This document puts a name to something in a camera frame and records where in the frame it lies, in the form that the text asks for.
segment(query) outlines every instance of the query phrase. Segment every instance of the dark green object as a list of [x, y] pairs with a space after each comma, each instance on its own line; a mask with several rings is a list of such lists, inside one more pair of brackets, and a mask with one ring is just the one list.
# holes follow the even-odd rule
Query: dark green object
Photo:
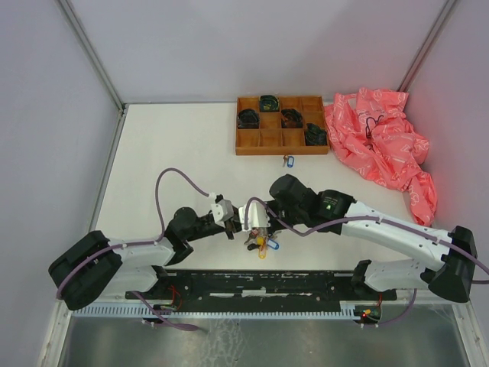
[[266, 94], [260, 97], [260, 112], [279, 112], [280, 102], [276, 96]]
[[307, 124], [305, 138], [307, 146], [326, 145], [326, 130], [318, 125]]
[[244, 109], [238, 113], [238, 128], [258, 128], [260, 116], [253, 109]]

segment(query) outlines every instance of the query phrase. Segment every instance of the pink plastic bag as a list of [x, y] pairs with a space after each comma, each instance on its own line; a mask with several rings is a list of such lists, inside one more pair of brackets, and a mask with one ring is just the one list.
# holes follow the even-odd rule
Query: pink plastic bag
[[429, 226], [435, 215], [436, 191], [431, 176], [419, 167], [429, 142], [406, 120], [407, 97], [407, 93], [366, 88], [357, 94], [336, 94], [333, 105], [325, 107], [326, 124], [341, 162], [366, 180], [408, 191], [414, 219]]

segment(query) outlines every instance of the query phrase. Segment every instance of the wooden tray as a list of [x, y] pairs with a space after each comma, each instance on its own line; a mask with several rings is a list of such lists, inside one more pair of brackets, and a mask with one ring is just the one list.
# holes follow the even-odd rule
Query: wooden tray
[[[237, 155], [304, 155], [327, 154], [326, 145], [306, 146], [304, 132], [307, 124], [326, 129], [321, 96], [281, 96], [280, 111], [296, 109], [303, 116], [303, 128], [282, 128], [281, 112], [260, 112], [260, 97], [239, 97], [236, 112], [236, 154]], [[260, 128], [238, 128], [238, 113], [253, 109], [260, 115]]]

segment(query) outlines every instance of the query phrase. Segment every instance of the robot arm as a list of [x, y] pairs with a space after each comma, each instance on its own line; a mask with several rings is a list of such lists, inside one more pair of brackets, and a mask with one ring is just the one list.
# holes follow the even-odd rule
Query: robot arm
[[[345, 220], [318, 230], [367, 239], [410, 258], [386, 263], [360, 261], [352, 278], [357, 294], [428, 288], [448, 300], [468, 300], [474, 264], [439, 244], [439, 240], [445, 240], [477, 257], [468, 229], [456, 227], [453, 232], [447, 232], [403, 222], [335, 190], [315, 193], [289, 174], [275, 181], [270, 195], [274, 200], [266, 202], [267, 208], [258, 203], [249, 205], [248, 218], [245, 218], [244, 207], [238, 209], [222, 196], [215, 198], [211, 211], [204, 216], [197, 216], [191, 208], [181, 208], [168, 224], [162, 240], [146, 245], [126, 246], [123, 241], [107, 239], [100, 231], [91, 232], [50, 266], [50, 275], [59, 287], [87, 257], [109, 246], [119, 246], [71, 275], [61, 293], [68, 308], [77, 310], [101, 296], [149, 291], [157, 282], [158, 272], [163, 270], [161, 266], [181, 262], [193, 252], [188, 242], [197, 239], [223, 232], [233, 239], [234, 233], [251, 229], [263, 229], [273, 235], [296, 224], [314, 228], [335, 219], [376, 217], [377, 221]], [[273, 212], [274, 216], [269, 216], [268, 212]], [[426, 237], [409, 230], [421, 231]]]

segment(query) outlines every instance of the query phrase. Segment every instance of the white table surface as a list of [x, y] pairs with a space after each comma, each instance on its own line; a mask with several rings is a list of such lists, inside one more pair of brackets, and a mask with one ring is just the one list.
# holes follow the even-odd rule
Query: white table surface
[[[332, 151], [296, 156], [293, 168], [282, 167], [280, 156], [235, 155], [235, 113], [234, 103], [131, 105], [96, 228], [109, 238], [125, 240], [158, 235], [154, 185], [167, 167], [179, 168], [204, 191], [221, 193], [235, 206], [245, 205], [250, 196], [270, 200], [270, 185], [292, 174], [316, 192], [340, 190], [384, 213], [412, 221], [404, 194], [362, 179]], [[211, 200], [170, 172], [161, 182], [160, 202], [168, 223], [182, 206], [206, 214]], [[249, 252], [243, 245], [246, 238], [238, 233], [229, 241], [222, 233], [191, 242], [194, 253], [172, 268], [350, 270], [368, 258], [405, 258], [365, 240], [331, 233], [301, 238], [285, 231], [277, 240], [280, 249], [259, 259], [257, 251]]]

